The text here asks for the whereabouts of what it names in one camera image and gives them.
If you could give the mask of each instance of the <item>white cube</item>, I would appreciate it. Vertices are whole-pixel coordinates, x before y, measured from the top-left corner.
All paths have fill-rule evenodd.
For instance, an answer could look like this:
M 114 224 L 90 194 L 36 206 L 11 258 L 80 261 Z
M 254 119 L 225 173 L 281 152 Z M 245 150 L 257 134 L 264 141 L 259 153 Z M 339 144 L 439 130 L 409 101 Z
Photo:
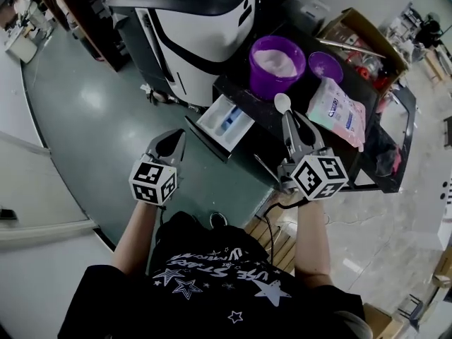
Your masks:
M 161 206 L 177 188 L 177 170 L 153 162 L 136 161 L 129 183 L 137 201 Z
M 333 197 L 347 182 L 339 157 L 305 155 L 290 175 L 310 201 Z

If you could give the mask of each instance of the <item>white spoon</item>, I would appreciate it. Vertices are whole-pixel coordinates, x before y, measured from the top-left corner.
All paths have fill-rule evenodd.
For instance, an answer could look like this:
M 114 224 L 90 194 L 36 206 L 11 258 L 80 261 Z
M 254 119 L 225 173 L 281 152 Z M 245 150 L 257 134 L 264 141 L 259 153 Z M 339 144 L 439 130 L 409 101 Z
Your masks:
M 292 110 L 290 109 L 290 98 L 287 94 L 284 93 L 278 93 L 275 95 L 275 107 L 276 110 L 284 115 L 287 111 L 290 111 L 292 113 Z

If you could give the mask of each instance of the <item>shoe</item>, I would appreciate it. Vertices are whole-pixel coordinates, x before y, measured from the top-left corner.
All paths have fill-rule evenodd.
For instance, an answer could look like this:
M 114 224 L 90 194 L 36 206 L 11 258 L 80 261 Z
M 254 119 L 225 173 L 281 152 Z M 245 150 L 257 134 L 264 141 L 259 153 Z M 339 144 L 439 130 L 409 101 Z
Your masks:
M 214 212 L 210 214 L 210 226 L 213 229 L 227 226 L 227 218 L 219 212 Z

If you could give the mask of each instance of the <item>purple bucket rim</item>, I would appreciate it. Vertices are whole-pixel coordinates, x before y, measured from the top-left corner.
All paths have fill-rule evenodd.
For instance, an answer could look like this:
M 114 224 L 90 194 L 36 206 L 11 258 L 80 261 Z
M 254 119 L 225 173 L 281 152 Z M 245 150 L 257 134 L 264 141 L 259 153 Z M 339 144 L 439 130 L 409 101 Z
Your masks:
M 332 60 L 334 60 L 334 62 L 339 66 L 339 69 L 340 69 L 340 79 L 339 79 L 339 81 L 337 81 L 337 80 L 334 79 L 334 78 L 331 78 L 331 79 L 333 79 L 337 84 L 339 84 L 340 82 L 342 82 L 343 79 L 344 79 L 344 70 L 342 69 L 342 66 L 340 66 L 339 61 L 338 61 L 334 56 L 332 56 L 332 55 L 330 55 L 330 54 L 328 54 L 328 53 L 325 53 L 325 52 L 314 52 L 314 53 L 311 53 L 311 54 L 309 55 L 309 58 L 308 58 L 308 65 L 309 65 L 309 69 L 311 70 L 311 72 L 312 72 L 317 78 L 320 78 L 320 79 L 322 79 L 322 78 L 330 78 L 330 77 L 328 77 L 328 76 L 318 76 L 318 75 L 314 72 L 314 70 L 312 69 L 312 67 L 311 67 L 311 58 L 312 58 L 312 56 L 315 55 L 315 54 L 326 55 L 327 57 L 329 57 L 329 58 L 331 58 Z
M 304 60 L 304 64 L 303 64 L 304 66 L 302 67 L 303 69 L 300 69 L 300 71 L 297 71 L 296 76 L 274 76 L 272 73 L 267 72 L 264 68 L 259 66 L 256 63 L 256 61 L 254 60 L 253 53 L 254 53 L 255 44 L 257 44 L 258 42 L 261 42 L 263 40 L 274 40 L 275 38 L 277 40 L 285 40 L 289 45 L 292 45 L 296 50 L 299 50 L 300 54 L 302 55 L 303 60 Z M 286 37 L 281 37 L 279 35 L 266 35 L 265 37 L 260 37 L 259 39 L 257 39 L 251 46 L 251 49 L 249 50 L 249 62 L 250 62 L 250 64 L 252 64 L 252 66 L 257 68 L 259 73 L 262 73 L 263 75 L 266 75 L 272 79 L 276 79 L 277 81 L 282 81 L 282 82 L 293 81 L 293 80 L 297 81 L 305 72 L 306 65 L 307 65 L 306 56 L 304 55 L 303 50 L 298 45 L 296 45 L 293 41 L 287 39 Z

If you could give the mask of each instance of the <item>pink and white plastic bag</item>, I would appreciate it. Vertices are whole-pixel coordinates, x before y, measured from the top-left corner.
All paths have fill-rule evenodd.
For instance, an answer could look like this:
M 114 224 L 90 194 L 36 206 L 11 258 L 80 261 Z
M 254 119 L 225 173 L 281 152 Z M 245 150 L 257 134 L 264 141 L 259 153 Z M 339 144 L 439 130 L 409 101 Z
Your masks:
M 351 100 L 333 79 L 322 78 L 306 116 L 345 139 L 359 152 L 364 150 L 366 108 Z

